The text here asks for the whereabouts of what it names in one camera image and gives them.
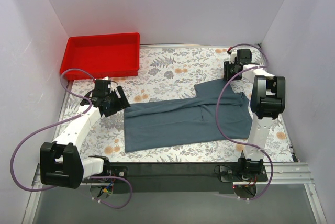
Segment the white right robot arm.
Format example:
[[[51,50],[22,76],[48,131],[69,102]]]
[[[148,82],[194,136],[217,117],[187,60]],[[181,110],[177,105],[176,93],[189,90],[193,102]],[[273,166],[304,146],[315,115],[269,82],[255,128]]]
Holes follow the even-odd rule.
[[[232,168],[232,174],[242,180],[255,179],[265,174],[264,148],[271,127],[285,109],[286,80],[268,73],[252,61],[250,49],[229,48],[230,59],[224,62],[224,80],[246,79],[252,85],[250,109],[252,126],[241,157]]]

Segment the blue-grey t-shirt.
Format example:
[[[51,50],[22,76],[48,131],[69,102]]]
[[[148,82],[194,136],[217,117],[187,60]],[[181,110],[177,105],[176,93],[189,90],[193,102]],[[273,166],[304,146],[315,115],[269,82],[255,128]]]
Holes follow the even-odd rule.
[[[244,93],[222,79],[194,86],[196,97],[132,104],[125,109],[125,150],[171,147],[249,136],[252,118]]]

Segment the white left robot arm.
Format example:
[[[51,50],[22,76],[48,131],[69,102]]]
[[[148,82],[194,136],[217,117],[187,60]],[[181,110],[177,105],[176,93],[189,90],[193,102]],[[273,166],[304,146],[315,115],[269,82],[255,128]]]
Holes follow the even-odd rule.
[[[112,88],[108,78],[96,79],[94,89],[80,102],[78,117],[68,124],[52,142],[40,148],[40,179],[42,184],[78,188],[91,176],[108,176],[105,156],[80,156],[80,148],[92,127],[101,118],[130,107],[122,86]]]

